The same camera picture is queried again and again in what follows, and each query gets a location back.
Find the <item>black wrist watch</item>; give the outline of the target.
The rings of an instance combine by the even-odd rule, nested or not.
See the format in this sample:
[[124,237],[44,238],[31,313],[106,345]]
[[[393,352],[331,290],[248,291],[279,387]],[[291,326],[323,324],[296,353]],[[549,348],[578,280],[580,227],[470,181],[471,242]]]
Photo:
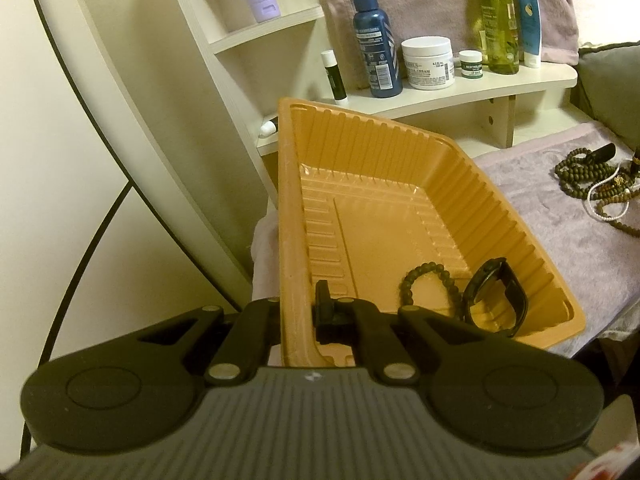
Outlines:
[[507,315],[511,322],[498,324],[497,333],[513,338],[522,327],[528,313],[528,298],[506,257],[485,261],[475,272],[462,296],[462,320],[480,327],[472,309],[484,304],[495,321]]

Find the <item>orange plastic tray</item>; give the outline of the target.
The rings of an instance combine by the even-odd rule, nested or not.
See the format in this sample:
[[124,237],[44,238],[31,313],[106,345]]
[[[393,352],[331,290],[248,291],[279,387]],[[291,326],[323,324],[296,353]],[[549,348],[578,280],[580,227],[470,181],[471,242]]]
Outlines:
[[333,366],[312,320],[314,286],[394,313],[399,285],[441,264],[459,287],[505,258],[528,299],[516,338],[548,349],[581,333],[582,307],[521,216],[446,136],[332,105],[279,103],[282,359]]

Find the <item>lilac towel on table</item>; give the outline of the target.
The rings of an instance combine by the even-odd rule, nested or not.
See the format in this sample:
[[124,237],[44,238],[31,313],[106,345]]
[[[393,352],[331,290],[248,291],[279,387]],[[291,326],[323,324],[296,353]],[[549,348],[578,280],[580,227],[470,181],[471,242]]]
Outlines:
[[[569,150],[604,139],[585,124],[510,150],[472,159],[514,207],[564,278],[586,318],[585,329],[546,350],[572,356],[599,335],[625,337],[614,320],[639,305],[639,243],[591,219],[552,178]],[[257,297],[280,295],[279,213],[262,220],[254,238]]]

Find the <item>black tube lying flat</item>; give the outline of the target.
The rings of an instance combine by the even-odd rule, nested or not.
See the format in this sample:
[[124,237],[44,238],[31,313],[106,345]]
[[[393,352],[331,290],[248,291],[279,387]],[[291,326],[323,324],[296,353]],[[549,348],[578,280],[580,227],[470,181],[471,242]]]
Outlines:
[[258,136],[261,139],[265,139],[268,138],[268,136],[272,136],[273,134],[275,134],[278,131],[278,118],[272,118],[269,120],[266,120],[259,129],[259,133]]

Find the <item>cream wooden shelf unit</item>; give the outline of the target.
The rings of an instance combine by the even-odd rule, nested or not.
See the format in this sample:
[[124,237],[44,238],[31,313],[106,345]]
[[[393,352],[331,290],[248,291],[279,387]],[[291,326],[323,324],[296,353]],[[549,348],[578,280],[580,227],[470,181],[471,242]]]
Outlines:
[[167,234],[237,307],[248,234],[278,198],[277,139],[259,127],[284,96],[327,101],[329,0],[36,0],[107,153]]

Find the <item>grey cushion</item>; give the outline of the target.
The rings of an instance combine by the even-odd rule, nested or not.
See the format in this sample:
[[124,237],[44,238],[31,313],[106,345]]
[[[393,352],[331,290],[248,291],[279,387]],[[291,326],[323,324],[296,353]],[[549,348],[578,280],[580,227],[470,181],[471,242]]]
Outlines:
[[639,43],[581,48],[570,102],[631,148],[639,146]]

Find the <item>small green-label jar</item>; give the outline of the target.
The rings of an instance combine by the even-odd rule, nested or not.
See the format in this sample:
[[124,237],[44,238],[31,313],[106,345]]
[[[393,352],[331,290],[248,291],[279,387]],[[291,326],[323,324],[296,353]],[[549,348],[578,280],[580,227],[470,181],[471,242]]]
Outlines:
[[461,75],[468,79],[483,77],[483,53],[477,50],[462,50],[459,52]]

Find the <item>white cream jar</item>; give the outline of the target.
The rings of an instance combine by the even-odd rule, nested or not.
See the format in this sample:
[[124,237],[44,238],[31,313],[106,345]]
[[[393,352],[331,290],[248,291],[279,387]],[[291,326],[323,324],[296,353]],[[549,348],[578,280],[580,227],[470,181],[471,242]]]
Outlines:
[[401,43],[401,52],[409,84],[416,90],[439,90],[454,83],[454,55],[449,38],[409,38]]

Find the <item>green olive oil bottle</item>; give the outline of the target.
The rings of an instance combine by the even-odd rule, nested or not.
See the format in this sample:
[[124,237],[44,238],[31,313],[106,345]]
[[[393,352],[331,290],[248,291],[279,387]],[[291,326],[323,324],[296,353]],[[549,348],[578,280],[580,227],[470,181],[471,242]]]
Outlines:
[[489,69],[515,75],[520,69],[518,20],[514,0],[480,0]]

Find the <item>black white lip balm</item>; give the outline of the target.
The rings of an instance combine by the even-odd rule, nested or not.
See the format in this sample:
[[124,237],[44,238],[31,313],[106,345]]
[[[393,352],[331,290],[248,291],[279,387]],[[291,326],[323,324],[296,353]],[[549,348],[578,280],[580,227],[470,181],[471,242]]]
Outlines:
[[333,93],[334,102],[338,105],[347,105],[348,96],[334,51],[332,49],[322,51],[321,59]]

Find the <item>blue spray bottle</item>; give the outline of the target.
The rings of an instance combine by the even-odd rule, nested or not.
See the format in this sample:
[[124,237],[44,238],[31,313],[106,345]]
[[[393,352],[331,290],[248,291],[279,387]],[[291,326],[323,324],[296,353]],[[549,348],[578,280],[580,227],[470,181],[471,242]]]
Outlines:
[[396,41],[387,14],[378,0],[352,0],[355,36],[366,69],[372,96],[398,96],[402,91]]

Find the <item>blue white tube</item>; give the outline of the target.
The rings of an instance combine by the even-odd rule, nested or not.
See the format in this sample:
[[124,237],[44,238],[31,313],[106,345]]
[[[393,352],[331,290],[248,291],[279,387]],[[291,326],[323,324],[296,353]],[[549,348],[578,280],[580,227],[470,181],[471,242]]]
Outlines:
[[523,61],[527,67],[541,64],[541,18],[539,0],[518,0]]

